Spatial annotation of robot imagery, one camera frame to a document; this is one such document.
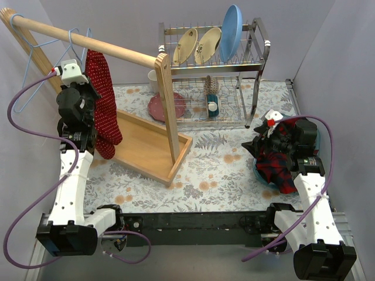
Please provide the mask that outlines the red polka dot skirt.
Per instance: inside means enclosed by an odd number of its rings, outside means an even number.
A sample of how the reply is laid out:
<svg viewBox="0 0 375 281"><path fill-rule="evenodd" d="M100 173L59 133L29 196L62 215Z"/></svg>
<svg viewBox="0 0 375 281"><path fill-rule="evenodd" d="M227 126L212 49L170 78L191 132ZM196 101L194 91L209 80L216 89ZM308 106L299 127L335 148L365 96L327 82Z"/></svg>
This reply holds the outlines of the red polka dot skirt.
<svg viewBox="0 0 375 281"><path fill-rule="evenodd" d="M115 146L122 142L117 122L117 106L110 69L104 55L88 50L85 71L92 85L100 95L96 101L95 128L98 132L96 150L104 159L112 159Z"/></svg>

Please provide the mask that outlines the light blue wire hanger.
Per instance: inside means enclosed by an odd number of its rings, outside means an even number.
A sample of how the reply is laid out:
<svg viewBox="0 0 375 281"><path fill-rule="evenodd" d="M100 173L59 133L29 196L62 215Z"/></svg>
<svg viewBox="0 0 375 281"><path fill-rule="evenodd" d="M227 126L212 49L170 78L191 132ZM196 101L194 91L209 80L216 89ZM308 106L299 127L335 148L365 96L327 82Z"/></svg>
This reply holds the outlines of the light blue wire hanger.
<svg viewBox="0 0 375 281"><path fill-rule="evenodd" d="M75 58L78 60L80 63L81 68L84 70L85 69L85 62L86 62L86 53L87 53L87 48L84 47L82 50L81 55L78 55L76 50L74 49L74 44L72 41L72 34L74 32L77 32L79 34L79 29L78 28L73 28L68 31L68 36L69 36L69 48L72 50L73 54L75 55Z"/></svg>

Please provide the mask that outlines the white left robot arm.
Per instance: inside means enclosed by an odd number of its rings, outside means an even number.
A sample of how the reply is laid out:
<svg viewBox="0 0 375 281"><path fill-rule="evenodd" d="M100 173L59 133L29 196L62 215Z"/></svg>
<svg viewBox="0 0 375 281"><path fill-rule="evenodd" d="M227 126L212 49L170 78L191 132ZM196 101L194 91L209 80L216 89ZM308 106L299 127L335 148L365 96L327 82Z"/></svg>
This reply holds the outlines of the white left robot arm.
<svg viewBox="0 0 375 281"><path fill-rule="evenodd" d="M97 130L94 110L99 94L92 83L62 85L56 102L61 176L66 180L57 188L54 206L46 223L38 226L37 240L52 256L92 255L98 237L106 231L119 234L125 226L118 205L102 205L84 216L87 176L94 157Z"/></svg>

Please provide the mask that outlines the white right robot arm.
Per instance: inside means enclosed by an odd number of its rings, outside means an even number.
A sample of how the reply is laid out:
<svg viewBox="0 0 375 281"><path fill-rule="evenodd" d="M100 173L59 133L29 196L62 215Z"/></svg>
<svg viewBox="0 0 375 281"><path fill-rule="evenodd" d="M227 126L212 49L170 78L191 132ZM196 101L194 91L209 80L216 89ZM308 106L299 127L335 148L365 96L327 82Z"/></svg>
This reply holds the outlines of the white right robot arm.
<svg viewBox="0 0 375 281"><path fill-rule="evenodd" d="M309 115L284 117L270 110L251 142L242 144L254 157L279 152L287 157L287 169L301 198L301 216L290 205L274 205L274 213L265 218L266 228L281 232L268 245L250 253L243 262L283 243L293 253L294 271L301 280L345 280L354 265L355 248L345 244L339 233L327 194L332 173L326 173L315 146L316 118Z"/></svg>

